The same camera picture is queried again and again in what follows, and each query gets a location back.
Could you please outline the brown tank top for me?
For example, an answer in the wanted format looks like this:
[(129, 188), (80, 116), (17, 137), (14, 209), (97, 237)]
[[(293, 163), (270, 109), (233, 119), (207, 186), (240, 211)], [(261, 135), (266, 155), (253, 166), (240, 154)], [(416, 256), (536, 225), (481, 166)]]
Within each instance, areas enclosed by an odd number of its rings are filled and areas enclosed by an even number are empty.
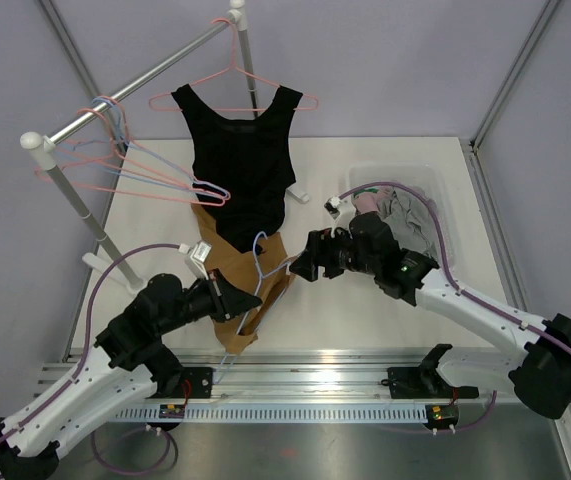
[(294, 281), (286, 266), (289, 257), (279, 233), (258, 240), (259, 255), (241, 253), (216, 233), (215, 220), (203, 207), (194, 205), (192, 212), (201, 238), (212, 246), (206, 267), (220, 270), (232, 285), (262, 301), (257, 309), (213, 324), (215, 336), (226, 352), (237, 355), (258, 339), (261, 322)]

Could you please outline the mauve pink tank top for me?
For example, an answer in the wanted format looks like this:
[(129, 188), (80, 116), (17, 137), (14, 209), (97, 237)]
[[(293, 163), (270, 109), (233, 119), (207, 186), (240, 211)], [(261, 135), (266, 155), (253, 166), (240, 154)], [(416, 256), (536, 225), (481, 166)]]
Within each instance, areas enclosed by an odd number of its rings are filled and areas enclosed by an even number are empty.
[(385, 204), (389, 198), (390, 194), (385, 191), (378, 191), (376, 194), (365, 193), (354, 197), (353, 205), (360, 214), (375, 212), (384, 218), (387, 210)]

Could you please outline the green tank top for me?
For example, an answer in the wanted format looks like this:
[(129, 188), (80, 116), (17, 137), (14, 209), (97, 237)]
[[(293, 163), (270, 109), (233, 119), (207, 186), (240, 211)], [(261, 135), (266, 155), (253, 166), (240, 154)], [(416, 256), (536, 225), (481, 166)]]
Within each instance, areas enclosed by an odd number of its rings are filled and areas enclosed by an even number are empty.
[(355, 191), (355, 192), (353, 193), (353, 196), (354, 196), (354, 197), (357, 197), (357, 196), (362, 195), (362, 194), (365, 194), (365, 193), (376, 194), (376, 193), (378, 193), (378, 191), (379, 191), (379, 188), (377, 188), (377, 187), (370, 187), (370, 188), (365, 188), (365, 189), (360, 189), (360, 190)]

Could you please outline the grey tank top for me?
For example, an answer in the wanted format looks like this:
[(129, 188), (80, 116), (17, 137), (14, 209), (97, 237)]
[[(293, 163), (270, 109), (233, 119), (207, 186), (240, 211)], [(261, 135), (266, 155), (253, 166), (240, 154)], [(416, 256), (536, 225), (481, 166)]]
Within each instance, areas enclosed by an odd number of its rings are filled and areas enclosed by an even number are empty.
[(428, 208), (405, 190), (385, 187), (376, 200), (379, 215), (402, 249), (437, 260), (438, 237)]

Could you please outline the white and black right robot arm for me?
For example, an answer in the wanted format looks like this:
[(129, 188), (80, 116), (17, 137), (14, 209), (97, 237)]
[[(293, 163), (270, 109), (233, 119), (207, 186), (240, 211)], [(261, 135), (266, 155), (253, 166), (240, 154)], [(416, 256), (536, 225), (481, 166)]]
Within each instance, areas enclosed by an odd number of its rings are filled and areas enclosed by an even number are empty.
[(428, 395), (451, 387), (505, 391), (554, 420), (571, 404), (571, 318), (546, 319), (455, 284), (435, 260), (401, 248), (373, 212), (356, 216), (347, 228), (310, 232), (290, 271), (308, 282), (346, 271), (369, 275), (387, 296), (452, 320), (496, 347), (477, 354), (434, 347), (418, 374)]

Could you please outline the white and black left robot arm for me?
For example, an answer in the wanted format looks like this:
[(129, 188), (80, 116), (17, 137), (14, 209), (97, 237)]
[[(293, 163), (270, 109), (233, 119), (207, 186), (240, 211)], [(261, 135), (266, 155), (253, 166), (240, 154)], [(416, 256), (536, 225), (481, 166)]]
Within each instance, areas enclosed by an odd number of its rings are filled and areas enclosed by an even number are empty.
[(186, 391), (184, 368), (163, 336), (205, 317), (225, 323), (261, 303), (219, 270), (188, 288), (173, 274), (154, 276), (74, 367), (31, 404), (0, 417), (0, 479), (47, 479), (124, 407)]

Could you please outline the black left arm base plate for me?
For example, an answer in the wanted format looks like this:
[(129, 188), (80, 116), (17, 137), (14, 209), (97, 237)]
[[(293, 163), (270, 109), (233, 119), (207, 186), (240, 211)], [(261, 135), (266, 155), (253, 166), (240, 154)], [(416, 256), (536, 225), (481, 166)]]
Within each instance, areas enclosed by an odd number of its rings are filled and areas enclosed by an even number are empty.
[(156, 393), (153, 398), (183, 399), (186, 393), (189, 400), (210, 399), (213, 387), (214, 369), (205, 366), (185, 367), (180, 383), (171, 393)]

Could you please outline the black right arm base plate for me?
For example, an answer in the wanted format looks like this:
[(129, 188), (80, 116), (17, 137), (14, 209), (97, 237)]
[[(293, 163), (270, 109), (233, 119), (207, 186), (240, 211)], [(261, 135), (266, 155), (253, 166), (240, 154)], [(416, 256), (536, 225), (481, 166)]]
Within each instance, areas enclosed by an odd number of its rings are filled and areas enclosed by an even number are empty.
[(392, 399), (477, 399), (476, 387), (452, 387), (434, 369), (423, 367), (390, 367), (380, 384), (389, 390)]

